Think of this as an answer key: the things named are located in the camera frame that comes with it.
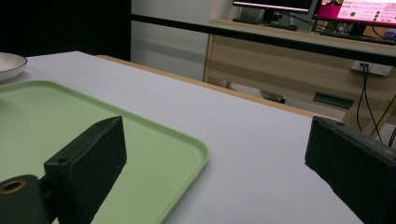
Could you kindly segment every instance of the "white table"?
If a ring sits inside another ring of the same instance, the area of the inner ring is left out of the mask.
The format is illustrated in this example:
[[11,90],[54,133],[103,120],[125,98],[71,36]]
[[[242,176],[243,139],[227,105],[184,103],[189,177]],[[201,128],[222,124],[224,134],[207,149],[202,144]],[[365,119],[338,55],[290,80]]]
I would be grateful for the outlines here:
[[28,58],[0,85],[50,80],[205,142],[167,223],[361,223],[304,165],[311,118],[80,52]]

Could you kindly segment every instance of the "electrical outlet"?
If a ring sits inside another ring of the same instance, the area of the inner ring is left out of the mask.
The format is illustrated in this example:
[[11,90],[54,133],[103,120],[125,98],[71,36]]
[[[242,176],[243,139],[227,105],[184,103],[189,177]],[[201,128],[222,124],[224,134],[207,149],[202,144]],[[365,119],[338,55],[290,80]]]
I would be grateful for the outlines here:
[[373,67],[373,64],[372,63],[363,62],[363,61],[355,61],[352,64],[352,66],[350,67],[350,69],[362,72],[363,71],[363,66],[362,65],[365,64],[365,63],[369,65],[369,68],[368,68],[367,71],[370,71],[372,69],[372,67]]
[[380,76],[388,76],[391,70],[392,70],[392,66],[375,63],[373,67],[370,69],[370,73],[377,74]]

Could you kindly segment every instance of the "computer screen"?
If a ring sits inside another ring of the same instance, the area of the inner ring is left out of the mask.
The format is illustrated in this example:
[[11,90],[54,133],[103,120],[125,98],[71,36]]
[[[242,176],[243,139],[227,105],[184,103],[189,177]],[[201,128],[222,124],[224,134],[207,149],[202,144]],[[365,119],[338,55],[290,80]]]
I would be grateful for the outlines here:
[[313,19],[396,28],[396,0],[318,0]]
[[308,14],[313,0],[233,0],[236,7],[265,9],[263,22],[271,22],[275,11],[288,11]]

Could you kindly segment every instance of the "light green tray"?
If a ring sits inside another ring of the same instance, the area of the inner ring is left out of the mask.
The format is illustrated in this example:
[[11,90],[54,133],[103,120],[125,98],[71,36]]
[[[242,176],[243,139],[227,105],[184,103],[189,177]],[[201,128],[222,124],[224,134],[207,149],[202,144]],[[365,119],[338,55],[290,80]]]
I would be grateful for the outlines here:
[[123,116],[128,161],[93,223],[161,223],[208,160],[200,141],[47,81],[0,87],[0,182],[43,163],[101,119]]

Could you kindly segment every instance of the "black wall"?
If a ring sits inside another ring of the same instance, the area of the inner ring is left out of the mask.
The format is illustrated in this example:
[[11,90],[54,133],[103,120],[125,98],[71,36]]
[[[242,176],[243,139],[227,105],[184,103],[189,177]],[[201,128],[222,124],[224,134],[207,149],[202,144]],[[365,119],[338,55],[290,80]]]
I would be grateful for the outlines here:
[[5,0],[0,51],[35,56],[79,50],[130,60],[131,0]]

